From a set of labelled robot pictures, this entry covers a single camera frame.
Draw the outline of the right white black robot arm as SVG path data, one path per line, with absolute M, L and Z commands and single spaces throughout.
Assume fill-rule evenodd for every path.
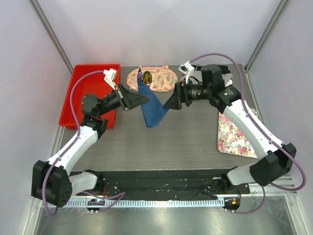
M 257 183 L 267 186 L 290 172 L 296 148 L 276 138 L 255 116 L 240 92 L 232 85 L 227 66 L 205 65 L 198 68 L 181 65 L 185 78 L 175 83 L 174 92 L 164 104 L 166 109 L 180 110 L 196 100 L 207 100 L 242 132 L 256 153 L 254 164 L 235 167 L 221 180 L 221 188 L 233 193 L 239 185 Z

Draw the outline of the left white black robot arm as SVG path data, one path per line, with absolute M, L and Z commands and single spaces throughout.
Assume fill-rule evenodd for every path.
M 87 94 L 82 100 L 84 118 L 74 136 L 47 161 L 37 161 L 33 166 L 31 195 L 41 199 L 45 206 L 63 207 L 71 196 L 89 191 L 100 195 L 104 189 L 103 175 L 85 170 L 70 173 L 82 155 L 105 133 L 108 120 L 101 116 L 122 108 L 125 111 L 150 101 L 148 96 L 131 91 L 122 84 L 104 98 Z

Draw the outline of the iridescent gold spoon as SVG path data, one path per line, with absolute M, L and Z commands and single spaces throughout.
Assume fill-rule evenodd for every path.
M 152 74 L 151 74 L 149 71 L 145 71 L 145 72 L 142 74 L 141 81 L 142 81 L 145 85 L 150 86 L 151 83 L 152 83 L 152 81 L 153 81 Z

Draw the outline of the blue paper napkin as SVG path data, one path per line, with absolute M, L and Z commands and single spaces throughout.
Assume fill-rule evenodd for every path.
M 150 97 L 150 101 L 141 105 L 146 127 L 156 127 L 160 124 L 169 109 L 165 109 L 159 98 L 152 92 L 149 86 L 137 79 L 139 94 Z

